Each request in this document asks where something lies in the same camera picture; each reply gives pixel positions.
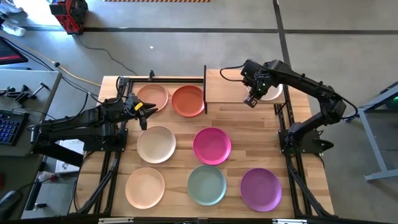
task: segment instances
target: red machine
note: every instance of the red machine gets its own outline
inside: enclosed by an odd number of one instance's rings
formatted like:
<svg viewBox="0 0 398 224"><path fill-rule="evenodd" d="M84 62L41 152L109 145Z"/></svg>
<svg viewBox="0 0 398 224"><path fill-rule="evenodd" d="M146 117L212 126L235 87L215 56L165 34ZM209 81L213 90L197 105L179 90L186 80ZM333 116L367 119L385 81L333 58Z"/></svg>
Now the red machine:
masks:
<svg viewBox="0 0 398 224"><path fill-rule="evenodd" d="M83 33L88 10L85 0L54 0L50 10L68 34Z"/></svg>

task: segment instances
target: keyboard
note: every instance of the keyboard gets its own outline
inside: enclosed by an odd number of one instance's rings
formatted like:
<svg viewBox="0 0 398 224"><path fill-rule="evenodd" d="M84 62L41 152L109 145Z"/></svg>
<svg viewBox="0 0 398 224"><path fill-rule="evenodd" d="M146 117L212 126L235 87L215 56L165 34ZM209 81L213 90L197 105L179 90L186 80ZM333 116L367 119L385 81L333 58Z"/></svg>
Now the keyboard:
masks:
<svg viewBox="0 0 398 224"><path fill-rule="evenodd" d="M0 144L15 146L29 113L0 110Z"/></svg>

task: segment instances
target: desk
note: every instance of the desk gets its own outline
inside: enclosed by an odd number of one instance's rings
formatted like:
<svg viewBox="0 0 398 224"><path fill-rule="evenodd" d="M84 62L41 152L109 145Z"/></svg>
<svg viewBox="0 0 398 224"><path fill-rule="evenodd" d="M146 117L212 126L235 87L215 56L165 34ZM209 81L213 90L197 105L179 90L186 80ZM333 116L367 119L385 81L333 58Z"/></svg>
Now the desk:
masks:
<svg viewBox="0 0 398 224"><path fill-rule="evenodd" d="M104 77L99 98L116 96L115 82L117 77ZM145 83L135 83L133 92L136 93ZM163 85L170 97L182 84L165 83ZM202 84L192 84L203 88ZM220 82L219 89L228 93L234 88L224 88ZM291 89L290 91L294 115L296 120L305 120L311 116L308 98L304 93ZM207 102L208 114L202 113L194 118L183 118L176 114L171 102L160 112L148 119L148 127L164 125L175 135L177 147L173 156L161 164L149 164L143 161L136 148L137 139L142 132L138 122L130 121L129 137L126 150L121 156L118 170L113 208L111 216L117 217L213 217L213 218L289 218L294 217L292 198L287 177L285 157L279 152L277 132L280 129L278 116L274 114L272 103L259 103L254 109L241 101L239 103ZM220 203L214 206L202 206L195 203L187 194L187 182L191 171L201 162L192 152L192 141L195 134L203 128L216 126L229 134L232 140L232 152L228 160L218 165L227 178L227 191ZM100 179L104 153L95 152L85 161L77 185L76 202L81 207ZM309 189L313 192L324 208L333 213L325 172L319 158L313 155L303 155L305 175ZM124 193L127 178L141 167L157 169L165 179L166 190L162 200L154 207L139 210L131 206ZM255 212L247 207L239 193L239 181L250 168L263 167L278 176L282 188L282 200L278 207L270 212ZM103 203L107 197L104 191Z"/></svg>
<svg viewBox="0 0 398 224"><path fill-rule="evenodd" d="M43 89L37 94L36 100L27 100L24 103L24 106L27 108L43 111L44 113L49 110L62 76L62 74L58 72L30 70L1 70L0 73L2 80L1 85L4 85L1 88L13 86L16 88L16 91L19 91L22 84L25 84L32 89L31 91L35 91L39 87L40 82L46 84L50 88L50 91ZM5 96L0 97L1 109L10 110L16 106L14 99ZM30 116L27 125L37 124L40 120L45 118L45 116L40 113L33 111L28 111L28 113L30 113ZM3 187L0 190L0 198L8 193L8 191L16 190L35 180L43 156L30 154L31 147L30 133L28 131L24 131L24 133L21 134L16 146L9 147L0 145L0 172L3 174ZM21 190L23 194L22 200L17 205L10 219L20 219L31 188L30 186Z"/></svg>

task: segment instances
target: white plate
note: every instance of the white plate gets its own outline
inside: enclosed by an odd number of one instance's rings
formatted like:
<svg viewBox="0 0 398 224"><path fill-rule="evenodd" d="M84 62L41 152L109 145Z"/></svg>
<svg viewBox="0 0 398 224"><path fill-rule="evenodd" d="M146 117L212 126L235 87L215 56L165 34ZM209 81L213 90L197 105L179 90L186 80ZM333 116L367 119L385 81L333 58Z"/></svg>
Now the white plate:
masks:
<svg viewBox="0 0 398 224"><path fill-rule="evenodd" d="M277 88L270 87L268 93L262 96L261 101L270 101L276 99L283 91L284 87L280 84Z"/></svg>
<svg viewBox="0 0 398 224"><path fill-rule="evenodd" d="M175 150L173 132L163 126L153 126L141 133L137 142L139 156L152 164L166 161Z"/></svg>

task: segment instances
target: purple plate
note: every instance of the purple plate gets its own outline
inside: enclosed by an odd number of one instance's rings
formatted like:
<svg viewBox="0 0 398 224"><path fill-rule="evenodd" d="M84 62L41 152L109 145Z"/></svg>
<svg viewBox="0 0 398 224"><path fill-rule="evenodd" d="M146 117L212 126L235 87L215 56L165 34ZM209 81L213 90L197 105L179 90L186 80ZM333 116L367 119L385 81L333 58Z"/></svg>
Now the purple plate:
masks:
<svg viewBox="0 0 398 224"><path fill-rule="evenodd" d="M282 186L271 171L255 168L243 175L241 195L247 206L258 212L268 212L279 204Z"/></svg>

